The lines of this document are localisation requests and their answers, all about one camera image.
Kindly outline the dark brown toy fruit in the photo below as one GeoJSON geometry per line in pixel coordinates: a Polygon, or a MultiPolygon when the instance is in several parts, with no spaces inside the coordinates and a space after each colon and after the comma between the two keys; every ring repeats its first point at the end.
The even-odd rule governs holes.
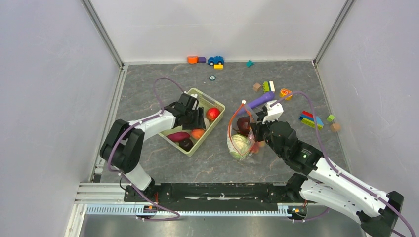
{"type": "Polygon", "coordinates": [[[233,125],[233,130],[240,135],[248,137],[251,130],[250,120],[250,116],[238,118],[235,125],[233,125]]]}

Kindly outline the orange toy peach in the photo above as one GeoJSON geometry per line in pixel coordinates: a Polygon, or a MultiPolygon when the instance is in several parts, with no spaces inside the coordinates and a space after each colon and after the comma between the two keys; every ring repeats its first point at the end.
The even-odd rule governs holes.
{"type": "Polygon", "coordinates": [[[199,140],[205,133],[205,130],[203,129],[193,129],[190,132],[190,136],[195,139],[195,140],[199,140]]]}

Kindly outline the clear orange zip top bag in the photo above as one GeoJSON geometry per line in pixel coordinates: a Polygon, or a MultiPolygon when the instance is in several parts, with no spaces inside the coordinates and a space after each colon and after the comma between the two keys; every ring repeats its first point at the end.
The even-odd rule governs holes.
{"type": "Polygon", "coordinates": [[[257,142],[256,132],[250,127],[257,119],[256,113],[243,100],[231,116],[227,127],[227,147],[230,155],[238,162],[261,164],[264,156],[264,143],[257,142]]]}

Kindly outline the green toy cabbage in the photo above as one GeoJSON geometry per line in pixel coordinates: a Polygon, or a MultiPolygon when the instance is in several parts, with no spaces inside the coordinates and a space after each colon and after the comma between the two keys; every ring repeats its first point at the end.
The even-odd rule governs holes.
{"type": "Polygon", "coordinates": [[[230,155],[237,160],[244,159],[250,152],[251,142],[243,135],[232,135],[227,142],[230,155]]]}

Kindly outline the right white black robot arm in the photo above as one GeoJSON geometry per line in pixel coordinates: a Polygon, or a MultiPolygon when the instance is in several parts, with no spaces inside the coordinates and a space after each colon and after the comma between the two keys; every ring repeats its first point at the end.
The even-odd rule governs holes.
{"type": "Polygon", "coordinates": [[[296,173],[285,188],[291,201],[301,198],[338,211],[360,224],[372,237],[389,237],[404,196],[376,189],[340,168],[315,147],[298,139],[284,121],[258,119],[250,123],[256,141],[264,141],[296,173]]]}

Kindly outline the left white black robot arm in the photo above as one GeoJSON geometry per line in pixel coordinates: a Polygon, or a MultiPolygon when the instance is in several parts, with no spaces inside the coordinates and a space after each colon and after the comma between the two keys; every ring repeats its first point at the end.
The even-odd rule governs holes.
{"type": "Polygon", "coordinates": [[[157,113],[134,121],[116,120],[99,155],[112,172],[120,172],[137,187],[136,194],[143,201],[155,196],[154,180],[140,165],[144,141],[166,130],[181,127],[184,130],[204,129],[204,108],[197,98],[182,93],[180,98],[162,107],[157,113]]]}

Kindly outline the white toy mushroom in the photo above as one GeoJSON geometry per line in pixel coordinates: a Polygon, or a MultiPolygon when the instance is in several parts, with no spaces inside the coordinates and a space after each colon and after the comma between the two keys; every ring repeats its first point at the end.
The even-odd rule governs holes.
{"type": "Polygon", "coordinates": [[[210,126],[210,121],[207,118],[204,118],[205,130],[207,130],[210,126]]]}

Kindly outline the purple toy sweet potato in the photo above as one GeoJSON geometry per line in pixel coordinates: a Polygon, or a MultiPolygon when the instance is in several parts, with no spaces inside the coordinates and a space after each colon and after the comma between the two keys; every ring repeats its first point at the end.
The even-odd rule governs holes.
{"type": "Polygon", "coordinates": [[[190,138],[190,134],[184,131],[176,132],[166,136],[170,141],[174,143],[179,143],[185,139],[190,138]]]}

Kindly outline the dark purple toy mangosteen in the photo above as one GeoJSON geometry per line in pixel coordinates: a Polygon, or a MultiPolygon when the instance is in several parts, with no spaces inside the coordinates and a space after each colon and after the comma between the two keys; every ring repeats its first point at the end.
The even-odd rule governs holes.
{"type": "Polygon", "coordinates": [[[180,146],[180,148],[182,148],[186,152],[189,152],[193,148],[194,143],[190,138],[187,138],[187,139],[184,139],[184,140],[180,141],[179,146],[180,146]]]}

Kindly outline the brown wooden cube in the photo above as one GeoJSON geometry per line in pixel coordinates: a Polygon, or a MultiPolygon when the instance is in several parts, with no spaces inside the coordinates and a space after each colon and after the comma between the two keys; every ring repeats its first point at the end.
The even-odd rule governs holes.
{"type": "Polygon", "coordinates": [[[261,84],[259,84],[259,83],[255,83],[255,84],[252,86],[252,89],[253,89],[253,91],[255,91],[255,92],[260,91],[260,90],[261,90],[261,88],[262,88],[262,85],[261,85],[261,84]]]}

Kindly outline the green white toy bricks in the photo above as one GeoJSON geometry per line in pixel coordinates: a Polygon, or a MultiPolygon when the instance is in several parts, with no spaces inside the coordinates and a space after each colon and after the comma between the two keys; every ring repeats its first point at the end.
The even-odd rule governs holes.
{"type": "Polygon", "coordinates": [[[275,86],[273,81],[264,81],[262,84],[263,92],[275,92],[275,86]]]}

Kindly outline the orange half round block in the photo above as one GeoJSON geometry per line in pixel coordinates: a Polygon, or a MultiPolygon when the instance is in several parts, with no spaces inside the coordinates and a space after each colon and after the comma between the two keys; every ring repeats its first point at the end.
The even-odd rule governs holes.
{"type": "Polygon", "coordinates": [[[198,56],[187,56],[187,63],[188,64],[197,64],[198,63],[198,56]]]}

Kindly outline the teal triangular block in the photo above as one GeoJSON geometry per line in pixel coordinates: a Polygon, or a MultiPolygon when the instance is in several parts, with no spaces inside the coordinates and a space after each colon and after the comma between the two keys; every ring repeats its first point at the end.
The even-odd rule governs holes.
{"type": "Polygon", "coordinates": [[[254,65],[254,62],[252,61],[252,60],[249,60],[247,63],[246,63],[246,66],[249,68],[249,67],[251,67],[251,66],[253,66],[254,65]]]}

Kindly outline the tan wooden cube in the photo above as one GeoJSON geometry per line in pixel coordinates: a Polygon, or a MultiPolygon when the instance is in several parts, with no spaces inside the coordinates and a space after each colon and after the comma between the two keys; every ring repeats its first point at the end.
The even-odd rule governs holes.
{"type": "Polygon", "coordinates": [[[332,132],[339,132],[341,130],[341,126],[338,123],[333,123],[330,125],[330,130],[332,132]]]}

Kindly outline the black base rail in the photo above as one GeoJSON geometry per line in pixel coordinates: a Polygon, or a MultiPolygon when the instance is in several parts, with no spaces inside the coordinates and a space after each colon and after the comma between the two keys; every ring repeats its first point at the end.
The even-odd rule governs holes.
{"type": "Polygon", "coordinates": [[[294,174],[286,183],[160,183],[140,194],[126,186],[124,202],[143,204],[146,213],[253,214],[279,212],[281,204],[302,204],[308,178],[294,174]]]}

